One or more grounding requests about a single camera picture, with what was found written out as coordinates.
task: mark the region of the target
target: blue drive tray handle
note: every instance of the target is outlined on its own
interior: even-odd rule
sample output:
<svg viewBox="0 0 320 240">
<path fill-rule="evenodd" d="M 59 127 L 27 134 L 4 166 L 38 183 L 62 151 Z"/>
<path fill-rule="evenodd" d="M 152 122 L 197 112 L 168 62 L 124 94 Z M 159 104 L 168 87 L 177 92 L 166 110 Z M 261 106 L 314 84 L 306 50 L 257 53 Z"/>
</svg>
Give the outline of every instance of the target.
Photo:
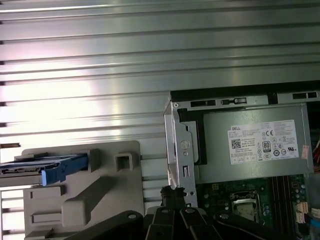
<svg viewBox="0 0 320 240">
<path fill-rule="evenodd" d="M 42 185 L 47 186 L 66 180 L 66 176 L 88 168 L 87 154 L 46 156 L 37 154 L 32 157 L 16 158 L 15 161 L 0 164 L 0 177 L 23 177 L 26 173 L 41 174 Z"/>
</svg>

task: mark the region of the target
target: blue wire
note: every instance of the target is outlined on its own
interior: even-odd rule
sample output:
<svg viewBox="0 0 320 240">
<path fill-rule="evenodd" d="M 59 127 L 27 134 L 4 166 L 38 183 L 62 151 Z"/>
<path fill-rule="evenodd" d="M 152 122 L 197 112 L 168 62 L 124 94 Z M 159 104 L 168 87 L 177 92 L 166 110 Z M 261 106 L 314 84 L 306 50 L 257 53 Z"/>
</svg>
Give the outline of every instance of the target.
<svg viewBox="0 0 320 240">
<path fill-rule="evenodd" d="M 311 219 L 310 223 L 311 223 L 312 226 L 320 229 L 320 222 L 318 222 L 318 221 L 316 221 L 314 219 Z"/>
</svg>

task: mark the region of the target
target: power supply label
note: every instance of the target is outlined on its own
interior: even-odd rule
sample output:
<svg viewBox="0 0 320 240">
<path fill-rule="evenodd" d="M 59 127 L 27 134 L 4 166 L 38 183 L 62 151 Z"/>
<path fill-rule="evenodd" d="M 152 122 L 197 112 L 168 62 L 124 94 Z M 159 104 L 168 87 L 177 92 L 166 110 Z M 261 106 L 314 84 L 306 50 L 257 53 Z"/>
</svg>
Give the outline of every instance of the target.
<svg viewBox="0 0 320 240">
<path fill-rule="evenodd" d="M 234 125 L 228 141 L 231 164 L 299 157 L 294 120 Z"/>
</svg>

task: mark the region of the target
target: white connector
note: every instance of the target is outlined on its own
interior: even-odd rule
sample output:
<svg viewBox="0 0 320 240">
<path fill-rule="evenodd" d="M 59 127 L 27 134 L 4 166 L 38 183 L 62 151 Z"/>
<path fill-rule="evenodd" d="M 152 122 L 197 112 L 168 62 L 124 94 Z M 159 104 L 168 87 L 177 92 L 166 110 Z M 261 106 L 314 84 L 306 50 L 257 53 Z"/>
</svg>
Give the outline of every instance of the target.
<svg viewBox="0 0 320 240">
<path fill-rule="evenodd" d="M 305 215 L 302 212 L 296 212 L 295 213 L 296 222 L 299 224 L 305 224 Z"/>
<path fill-rule="evenodd" d="M 298 203 L 296 207 L 300 213 L 307 214 L 309 212 L 308 203 L 306 201 Z"/>
<path fill-rule="evenodd" d="M 320 209 L 311 208 L 311 214 L 312 214 L 315 218 L 320 219 Z"/>
</svg>

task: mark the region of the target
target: motherboard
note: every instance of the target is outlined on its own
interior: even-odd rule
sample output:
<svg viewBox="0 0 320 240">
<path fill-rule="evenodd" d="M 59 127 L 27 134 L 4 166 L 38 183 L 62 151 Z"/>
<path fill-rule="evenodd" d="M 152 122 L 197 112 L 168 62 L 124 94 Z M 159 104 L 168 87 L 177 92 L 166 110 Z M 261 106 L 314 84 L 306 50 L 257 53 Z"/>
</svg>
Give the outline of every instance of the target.
<svg viewBox="0 0 320 240">
<path fill-rule="evenodd" d="M 288 177 L 287 192 L 291 205 L 294 231 L 299 239 L 309 239 L 309 234 L 300 232 L 303 224 L 296 219 L 297 206 L 307 201 L 303 175 Z M 272 178 L 256 178 L 238 181 L 198 184 L 196 186 L 198 206 L 213 216 L 220 211 L 230 211 L 249 220 L 276 229 L 277 213 L 275 209 Z"/>
</svg>

